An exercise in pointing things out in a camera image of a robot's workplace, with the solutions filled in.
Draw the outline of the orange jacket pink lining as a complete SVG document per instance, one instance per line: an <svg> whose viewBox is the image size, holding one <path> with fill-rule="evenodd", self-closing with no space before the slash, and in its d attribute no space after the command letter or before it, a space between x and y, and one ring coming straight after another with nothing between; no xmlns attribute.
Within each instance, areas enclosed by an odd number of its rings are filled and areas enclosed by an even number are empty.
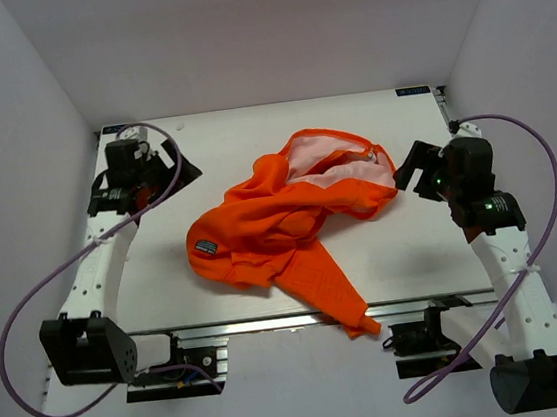
<svg viewBox="0 0 557 417"><path fill-rule="evenodd" d="M386 149L332 129L303 129L253 164L250 179L191 225L187 258L201 278L235 288L270 287L342 325L349 337L382 326L318 239L335 214L367 221L397 196Z"/></svg>

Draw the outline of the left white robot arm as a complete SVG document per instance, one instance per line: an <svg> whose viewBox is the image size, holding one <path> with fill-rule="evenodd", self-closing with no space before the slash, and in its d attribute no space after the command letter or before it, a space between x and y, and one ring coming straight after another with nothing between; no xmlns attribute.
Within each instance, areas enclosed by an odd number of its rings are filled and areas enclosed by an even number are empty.
<svg viewBox="0 0 557 417"><path fill-rule="evenodd" d="M70 294L39 337L63 385L125 383L153 368L174 381L185 373L186 355L171 338L131 335L117 323L117 302L128 250L148 206L163 203L202 172L171 139L154 149L139 138L116 139L104 151L106 168L91 187L86 254L79 259Z"/></svg>

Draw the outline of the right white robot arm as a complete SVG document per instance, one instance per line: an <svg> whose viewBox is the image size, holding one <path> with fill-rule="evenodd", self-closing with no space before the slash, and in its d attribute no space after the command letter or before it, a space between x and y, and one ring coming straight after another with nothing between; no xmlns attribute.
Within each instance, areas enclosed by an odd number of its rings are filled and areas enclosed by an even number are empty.
<svg viewBox="0 0 557 417"><path fill-rule="evenodd" d="M480 137L455 137L443 148L416 141L394 173L399 190L415 171L414 191L443 201L454 223L480 259L498 298L488 320L466 306L429 320L425 337L488 369L491 391L507 414L557 408L557 308L529 247L526 221L510 193L496 190L491 144Z"/></svg>

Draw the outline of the right blue table label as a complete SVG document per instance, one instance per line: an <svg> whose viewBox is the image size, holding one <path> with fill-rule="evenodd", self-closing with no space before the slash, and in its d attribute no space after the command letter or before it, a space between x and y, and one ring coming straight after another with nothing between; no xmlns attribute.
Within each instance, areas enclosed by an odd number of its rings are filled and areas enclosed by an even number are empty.
<svg viewBox="0 0 557 417"><path fill-rule="evenodd" d="M424 85L395 89L395 94L398 97L414 96L414 95L422 95L422 94L430 94L430 93L431 93L430 87Z"/></svg>

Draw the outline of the blue table label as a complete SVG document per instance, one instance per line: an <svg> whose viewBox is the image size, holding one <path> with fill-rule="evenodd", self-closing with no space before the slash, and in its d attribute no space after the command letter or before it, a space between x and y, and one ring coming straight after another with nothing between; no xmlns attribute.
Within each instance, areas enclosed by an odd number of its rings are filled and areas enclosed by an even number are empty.
<svg viewBox="0 0 557 417"><path fill-rule="evenodd" d="M103 136L107 136L109 134L113 134L115 135L116 133L119 133L120 131L124 130L126 128L126 124L115 124L113 126L106 126L103 127L101 130L101 134Z"/></svg>
<svg viewBox="0 0 557 417"><path fill-rule="evenodd" d="M395 94L398 97L414 96L414 95L422 95L422 94L430 94L430 93L431 93L430 87L424 85L395 89Z"/></svg>

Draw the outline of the left blue table label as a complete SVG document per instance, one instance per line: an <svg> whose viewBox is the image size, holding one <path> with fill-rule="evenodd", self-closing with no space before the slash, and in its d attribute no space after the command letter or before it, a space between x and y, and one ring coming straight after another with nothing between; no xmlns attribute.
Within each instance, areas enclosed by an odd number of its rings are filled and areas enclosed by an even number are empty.
<svg viewBox="0 0 557 417"><path fill-rule="evenodd" d="M113 126L106 126L103 127L101 130L101 134L103 136L107 136L109 134L113 134L115 135L116 133L119 133L120 131L124 130L126 128L126 124L115 124Z"/></svg>

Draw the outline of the aluminium table front rail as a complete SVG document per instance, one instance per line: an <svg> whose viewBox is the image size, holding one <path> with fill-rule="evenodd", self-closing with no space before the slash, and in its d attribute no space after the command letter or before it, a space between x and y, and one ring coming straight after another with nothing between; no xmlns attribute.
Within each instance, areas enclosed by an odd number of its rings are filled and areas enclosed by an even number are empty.
<svg viewBox="0 0 557 417"><path fill-rule="evenodd" d="M434 298L407 300L399 303L381 304L377 306L369 307L366 315L375 319L382 317L388 317L391 315L408 314L415 313L417 311L424 310L427 306L434 303L434 301L441 302L443 299L453 298L463 298L465 301L478 305L487 304L496 301L495 293L492 291L477 291L469 292L467 294L442 296ZM326 316L323 313L311 312L308 314L293 314L276 316L274 318L249 320L241 322L214 324L206 326L188 327L180 328L179 330L162 330L153 332L137 333L137 336L145 335L162 335L167 334L168 336L175 336L179 339L189 340L189 339L204 339L206 337L224 337L233 335L242 335L250 333L277 331L279 329L284 330L285 328L303 328L303 326L321 325L321 324L336 324L337 321L330 316Z"/></svg>

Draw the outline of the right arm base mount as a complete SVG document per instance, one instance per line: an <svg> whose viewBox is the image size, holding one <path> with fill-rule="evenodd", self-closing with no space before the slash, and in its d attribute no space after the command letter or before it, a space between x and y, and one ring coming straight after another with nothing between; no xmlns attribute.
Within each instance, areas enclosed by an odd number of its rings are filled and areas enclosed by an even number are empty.
<svg viewBox="0 0 557 417"><path fill-rule="evenodd" d="M472 305L462 296L434 298L424 308L420 320L390 326L390 337L384 340L382 348L395 356L400 380L424 377L454 361L461 348L444 336L441 314Z"/></svg>

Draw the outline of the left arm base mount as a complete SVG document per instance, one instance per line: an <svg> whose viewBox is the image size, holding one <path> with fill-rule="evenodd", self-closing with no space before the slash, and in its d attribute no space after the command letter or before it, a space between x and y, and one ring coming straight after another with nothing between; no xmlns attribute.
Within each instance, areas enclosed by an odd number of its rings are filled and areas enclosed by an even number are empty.
<svg viewBox="0 0 557 417"><path fill-rule="evenodd" d="M128 385L126 402L148 403L218 396L227 381L228 339L172 335L170 359L139 370Z"/></svg>

